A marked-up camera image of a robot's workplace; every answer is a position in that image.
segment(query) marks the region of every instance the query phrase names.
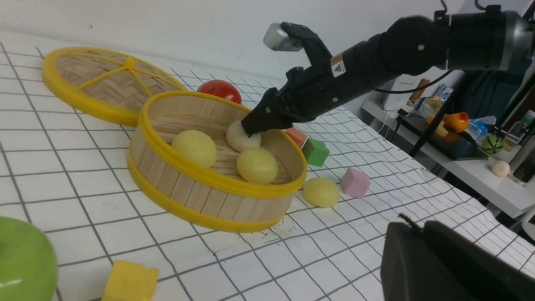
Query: orange cube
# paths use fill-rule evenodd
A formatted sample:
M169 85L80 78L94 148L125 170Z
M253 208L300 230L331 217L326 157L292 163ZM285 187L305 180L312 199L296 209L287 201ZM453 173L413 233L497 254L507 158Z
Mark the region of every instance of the orange cube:
M304 134L303 132L299 131L298 129L294 127L290 127L288 130L286 130L286 134L288 134L288 136L290 136L290 138L299 147L303 146L304 141L307 139L306 134Z

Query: toy block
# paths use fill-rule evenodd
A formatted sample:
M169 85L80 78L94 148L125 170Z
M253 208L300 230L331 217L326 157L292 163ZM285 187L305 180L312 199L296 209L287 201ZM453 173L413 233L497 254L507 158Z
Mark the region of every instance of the toy block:
M157 281L158 269L116 260L101 301L150 301Z
M286 130L286 134L297 144L297 146L303 146L304 141L307 139L307 135L300 130L290 127Z
M325 143L312 138L307 139L301 151L307 159L308 164L318 167L323 166L323 163L329 156L329 149L325 146Z
M350 167L342 177L340 186L345 194L362 199L370 188L370 183L370 179L365 173Z

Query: yellow bun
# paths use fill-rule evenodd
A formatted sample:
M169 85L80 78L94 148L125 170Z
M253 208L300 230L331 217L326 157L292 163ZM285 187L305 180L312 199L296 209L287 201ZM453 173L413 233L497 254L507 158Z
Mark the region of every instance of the yellow bun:
M492 167L492 173L500 178L507 176L510 171L511 167L509 166L509 163L505 161L498 161Z
M242 178L254 184L269 184L278 173L275 158L262 148L244 150L238 155L236 167Z
M262 142L262 136L259 133L251 137L247 136L240 120L233 122L227 128L227 143L237 152L260 147L260 142Z
M216 144L210 136L203 132L196 130L183 131L173 139L171 147L177 153L204 168L210 168L216 164Z
M340 199L336 184L327 178L312 178L303 187L305 200L318 207L332 207Z

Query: plastic bottle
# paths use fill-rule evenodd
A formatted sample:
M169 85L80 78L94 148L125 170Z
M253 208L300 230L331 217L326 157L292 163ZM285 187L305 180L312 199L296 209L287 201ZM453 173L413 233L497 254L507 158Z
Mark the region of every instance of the plastic bottle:
M509 163L511 178L521 185L526 185L535 177L535 126L530 126L527 135L526 142Z
M529 110L522 120L515 122L511 129L507 132L507 135L503 139L503 150L511 152L522 140L525 134L525 130L530 123L535 119L535 112Z

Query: bamboo steamer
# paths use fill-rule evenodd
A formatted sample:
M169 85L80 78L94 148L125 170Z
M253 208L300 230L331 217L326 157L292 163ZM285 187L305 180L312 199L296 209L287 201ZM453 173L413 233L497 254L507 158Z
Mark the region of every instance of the bamboo steamer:
M128 169L140 189L168 212L206 228L255 232L275 225L288 210L307 173L298 146L283 132L262 134L279 172L269 185L246 182L236 169L238 152L226 142L228 126L249 109L208 94L166 92L153 96L139 115L128 153ZM199 130L217 146L211 169L170 146L184 130Z
M186 90L165 71L113 50L69 47L43 62L43 81L70 106L103 119L136 126L145 102L158 93Z

